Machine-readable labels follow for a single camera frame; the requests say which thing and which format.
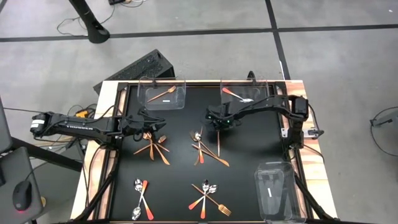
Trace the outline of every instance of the computer mouse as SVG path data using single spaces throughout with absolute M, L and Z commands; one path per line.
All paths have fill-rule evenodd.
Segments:
M 25 211 L 32 202 L 32 184 L 28 180 L 19 182 L 12 193 L 12 202 L 18 211 Z

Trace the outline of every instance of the clear plastic container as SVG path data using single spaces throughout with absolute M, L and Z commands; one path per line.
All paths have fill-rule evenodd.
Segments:
M 294 169 L 289 162 L 260 164 L 254 174 L 260 214 L 273 223 L 304 223 L 297 197 Z
M 185 106 L 184 80 L 142 77 L 137 89 L 138 102 L 148 110 L 177 110 Z
M 221 103 L 228 104 L 228 113 L 233 114 L 250 103 L 260 101 L 270 95 L 266 81 L 257 82 L 254 79 L 247 80 L 221 80 Z

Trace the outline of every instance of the wooden table frame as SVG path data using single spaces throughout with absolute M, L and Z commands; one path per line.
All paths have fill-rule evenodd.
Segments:
M 183 80 L 164 80 L 164 81 L 157 81 L 161 82 L 184 82 Z M 187 80 L 187 83 L 219 83 L 220 80 Z M 228 80 L 223 82 L 251 82 L 251 80 Z M 307 98 L 307 94 L 304 89 L 303 81 L 301 80 L 260 80 L 258 82 L 285 82 L 286 90 L 288 95 L 298 95 Z M 103 113 L 112 105 L 115 105 L 116 100 L 119 100 L 119 110 L 123 111 L 124 107 L 124 99 L 126 95 L 126 90 L 121 90 L 120 98 L 117 99 L 118 95 L 118 86 L 119 83 L 138 83 L 137 80 L 134 81 L 104 81 L 102 84 L 101 93 L 99 94 L 98 98 L 98 105 L 96 109 L 95 118 L 100 117 Z M 105 116 L 112 116 L 113 109 L 109 110 Z M 286 118 L 283 117 L 284 127 L 289 127 L 288 121 Z M 306 122 L 304 122 L 304 129 L 309 129 L 314 127 L 313 123 L 313 116 L 310 113 L 310 116 Z M 316 149 L 317 151 L 321 151 L 319 147 L 318 140 L 312 139 L 305 139 L 304 144 Z M 86 150 L 86 156 L 83 164 L 83 169 L 85 169 L 86 175 L 88 175 L 88 168 L 90 165 L 91 160 L 93 159 L 93 154 L 98 148 L 98 144 L 94 141 L 90 141 L 88 143 L 88 147 Z M 94 158 L 92 168 L 91 168 L 91 177 L 89 185 L 89 199 L 91 200 L 95 193 L 98 190 L 101 175 L 104 177 L 105 174 L 102 174 L 102 170 L 105 163 L 105 150 L 99 150 Z M 106 171 L 106 175 L 110 172 L 113 164 L 115 152 L 110 152 L 109 159 L 108 159 L 108 170 Z M 305 174 L 305 180 L 307 184 L 307 189 L 313 195 L 315 200 L 319 203 L 320 206 L 327 212 L 327 214 L 331 215 L 332 217 L 337 217 L 335 204 L 333 202 L 333 197 L 331 195 L 329 181 L 326 174 L 325 165 L 322 161 L 322 158 L 316 155 L 314 152 L 308 150 L 306 147 L 300 150 L 300 158 L 303 165 L 303 170 Z M 297 171 L 297 163 L 296 159 L 292 160 L 292 164 Z M 108 207 L 109 202 L 109 188 L 105 191 L 101 203 L 99 205 L 99 212 L 98 218 L 106 218 L 106 209 Z M 307 216 L 305 214 L 305 205 L 304 200 L 301 192 L 298 190 L 298 198 L 300 200 L 300 205 L 302 207 L 302 215 Z M 75 201 L 73 204 L 72 214 L 70 218 L 76 218 L 79 216 L 85 208 L 85 199 L 86 199 L 86 189 L 85 189 L 85 178 L 83 176 L 83 172 L 81 172 L 79 184 L 76 191 Z

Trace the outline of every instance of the black tray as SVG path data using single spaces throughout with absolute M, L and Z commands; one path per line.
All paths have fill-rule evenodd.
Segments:
M 137 117 L 141 105 L 137 101 L 136 86 L 129 86 L 126 114 Z M 270 85 L 275 93 L 275 85 Z M 109 218 L 131 220 L 137 206 L 139 193 L 134 190 L 134 180 L 148 180 L 145 198 L 154 214 L 154 221 L 260 221 L 254 172 L 263 162 L 283 161 L 280 136 L 280 116 L 275 112 L 257 113 L 243 119 L 241 126 L 221 134 L 221 158 L 230 167 L 205 156 L 205 163 L 194 166 L 198 151 L 191 147 L 190 131 L 199 131 L 203 125 L 203 142 L 214 153 L 217 151 L 216 133 L 209 133 L 202 124 L 205 108 L 221 102 L 220 88 L 215 86 L 187 85 L 185 107 L 182 110 L 152 111 L 151 115 L 166 119 L 167 125 L 158 135 L 165 134 L 164 152 L 171 163 L 162 162 L 157 151 L 155 161 L 149 150 L 133 153 L 148 144 L 135 142 L 132 137 L 123 141 L 119 169 L 113 187 Z M 200 186 L 204 179 L 217 184 L 218 191 L 211 195 L 218 203 L 226 205 L 232 215 L 222 214 L 211 201 L 206 201 L 206 218 L 200 218 L 201 203 L 193 210 L 188 206 L 201 197 L 191 184 Z M 144 206 L 138 221 L 148 221 Z

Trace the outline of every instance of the black box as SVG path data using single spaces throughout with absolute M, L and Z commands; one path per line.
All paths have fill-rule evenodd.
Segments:
M 106 80 L 138 80 L 141 77 L 175 78 L 174 68 L 173 65 L 155 49 L 128 65 L 126 68 L 116 72 Z M 101 87 L 102 82 L 93 87 L 98 95 L 101 92 Z

